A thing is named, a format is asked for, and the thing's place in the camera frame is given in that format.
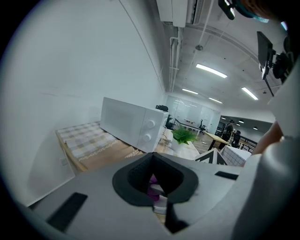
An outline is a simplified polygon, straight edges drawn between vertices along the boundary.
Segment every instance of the air conditioning unit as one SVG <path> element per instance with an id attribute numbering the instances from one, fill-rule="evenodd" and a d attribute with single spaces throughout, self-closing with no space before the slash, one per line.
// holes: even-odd
<path id="1" fill-rule="evenodd" d="M 204 0 L 156 0 L 160 21 L 184 28 L 186 23 L 198 24 Z"/>

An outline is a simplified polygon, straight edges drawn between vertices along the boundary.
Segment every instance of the wall outlet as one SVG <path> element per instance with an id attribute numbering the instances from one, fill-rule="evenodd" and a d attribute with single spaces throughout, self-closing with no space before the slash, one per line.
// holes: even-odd
<path id="1" fill-rule="evenodd" d="M 61 165 L 65 166 L 68 164 L 68 160 L 64 157 L 60 158 Z"/>

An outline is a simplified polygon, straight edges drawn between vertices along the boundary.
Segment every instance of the potted plant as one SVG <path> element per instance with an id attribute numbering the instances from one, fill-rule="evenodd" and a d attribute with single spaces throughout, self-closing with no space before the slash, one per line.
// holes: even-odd
<path id="1" fill-rule="evenodd" d="M 175 152 L 180 152 L 183 144 L 188 145 L 188 141 L 197 141 L 196 136 L 188 130 L 185 130 L 183 127 L 179 127 L 178 129 L 172 131 L 173 139 L 171 148 Z"/>

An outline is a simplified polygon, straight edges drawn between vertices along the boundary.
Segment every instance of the white plant pot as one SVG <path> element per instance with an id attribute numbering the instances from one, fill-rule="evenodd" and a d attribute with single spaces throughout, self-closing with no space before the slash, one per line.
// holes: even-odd
<path id="1" fill-rule="evenodd" d="M 178 144 L 176 139 L 172 139 L 172 145 L 171 148 L 175 151 L 175 152 L 180 152 L 181 149 L 183 148 L 184 143 L 182 144 Z"/>

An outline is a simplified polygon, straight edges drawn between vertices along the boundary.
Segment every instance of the microwave knob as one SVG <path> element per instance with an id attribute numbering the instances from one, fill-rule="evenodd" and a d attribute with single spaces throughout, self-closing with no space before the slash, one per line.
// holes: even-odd
<path id="1" fill-rule="evenodd" d="M 145 142 L 149 142 L 151 140 L 150 134 L 145 134 L 144 137 L 142 137 L 142 138 Z"/>
<path id="2" fill-rule="evenodd" d="M 150 120 L 150 121 L 147 122 L 147 127 L 148 128 L 153 128 L 154 126 L 155 126 L 155 122 L 154 121 Z"/>

